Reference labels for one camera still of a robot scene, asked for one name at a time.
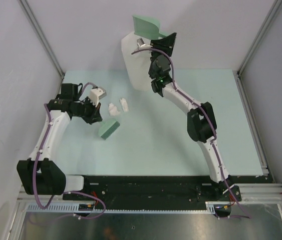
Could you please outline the green hand brush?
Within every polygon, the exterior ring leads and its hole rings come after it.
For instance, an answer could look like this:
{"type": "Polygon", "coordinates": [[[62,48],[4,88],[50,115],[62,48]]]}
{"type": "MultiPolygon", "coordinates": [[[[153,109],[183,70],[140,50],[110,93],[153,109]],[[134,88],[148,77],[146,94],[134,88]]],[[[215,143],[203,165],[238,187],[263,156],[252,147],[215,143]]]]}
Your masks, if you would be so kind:
{"type": "Polygon", "coordinates": [[[120,123],[114,119],[108,119],[100,122],[101,126],[98,131],[99,137],[106,140],[119,126],[120,123]]]}

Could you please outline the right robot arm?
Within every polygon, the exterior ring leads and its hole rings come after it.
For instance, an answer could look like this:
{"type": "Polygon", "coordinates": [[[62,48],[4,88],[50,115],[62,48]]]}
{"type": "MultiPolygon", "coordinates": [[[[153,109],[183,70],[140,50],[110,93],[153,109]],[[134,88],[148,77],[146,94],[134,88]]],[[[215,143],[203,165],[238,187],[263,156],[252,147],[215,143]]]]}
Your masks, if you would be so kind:
{"type": "Polygon", "coordinates": [[[217,146],[217,125],[212,105],[209,102],[196,101],[175,82],[171,60],[175,40],[176,33],[172,33],[150,42],[151,57],[148,74],[152,79],[152,90],[170,100],[186,114],[187,133],[199,144],[210,178],[215,184],[211,188],[212,196],[218,201],[229,196],[230,200],[237,202],[239,191],[233,189],[234,184],[217,146]]]}

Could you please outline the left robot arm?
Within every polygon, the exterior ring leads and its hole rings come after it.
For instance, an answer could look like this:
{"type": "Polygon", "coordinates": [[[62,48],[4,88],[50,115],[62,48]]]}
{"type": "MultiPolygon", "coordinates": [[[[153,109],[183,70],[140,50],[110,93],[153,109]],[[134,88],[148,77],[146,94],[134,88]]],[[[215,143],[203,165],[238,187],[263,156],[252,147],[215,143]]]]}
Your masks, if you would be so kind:
{"type": "Polygon", "coordinates": [[[100,99],[106,91],[92,84],[89,95],[80,99],[86,85],[64,83],[55,99],[45,104],[46,119],[39,140],[27,160],[20,160],[17,172],[29,195],[62,195],[73,191],[81,200],[91,194],[91,187],[81,175],[68,175],[56,164],[56,156],[66,128],[73,117],[87,124],[101,122],[100,99]]]}

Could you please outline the green plastic dustpan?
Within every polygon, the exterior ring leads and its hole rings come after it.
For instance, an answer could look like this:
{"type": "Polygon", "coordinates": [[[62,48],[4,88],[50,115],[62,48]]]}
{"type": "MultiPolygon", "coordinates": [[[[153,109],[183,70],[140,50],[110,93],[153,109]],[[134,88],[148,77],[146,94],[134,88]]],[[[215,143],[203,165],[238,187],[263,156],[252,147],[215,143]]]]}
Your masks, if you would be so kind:
{"type": "Polygon", "coordinates": [[[158,40],[169,35],[160,29],[160,21],[149,16],[133,14],[134,34],[149,40],[158,40]]]}

